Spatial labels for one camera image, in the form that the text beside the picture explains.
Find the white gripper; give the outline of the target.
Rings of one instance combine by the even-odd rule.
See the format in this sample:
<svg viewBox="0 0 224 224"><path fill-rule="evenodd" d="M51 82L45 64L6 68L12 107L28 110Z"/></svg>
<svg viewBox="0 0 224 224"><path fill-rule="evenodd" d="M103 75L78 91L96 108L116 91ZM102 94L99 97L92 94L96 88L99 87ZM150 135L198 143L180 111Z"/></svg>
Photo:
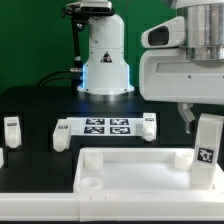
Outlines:
<svg viewBox="0 0 224 224"><path fill-rule="evenodd" d="M180 102L190 134L192 103L224 105L224 62L188 61L180 48L148 50L140 59L139 88L145 100Z"/></svg>

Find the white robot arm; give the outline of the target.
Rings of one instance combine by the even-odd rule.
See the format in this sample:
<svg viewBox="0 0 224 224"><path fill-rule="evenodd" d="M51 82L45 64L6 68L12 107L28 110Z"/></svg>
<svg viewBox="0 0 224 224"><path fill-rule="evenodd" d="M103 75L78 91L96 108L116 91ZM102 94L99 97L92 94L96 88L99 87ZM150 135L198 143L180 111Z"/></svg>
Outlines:
<svg viewBox="0 0 224 224"><path fill-rule="evenodd" d="M145 12L127 29L117 15L90 19L79 92L116 97L134 90L135 77L148 101L224 105L224 0L165 3L175 17L148 30Z"/></svg>

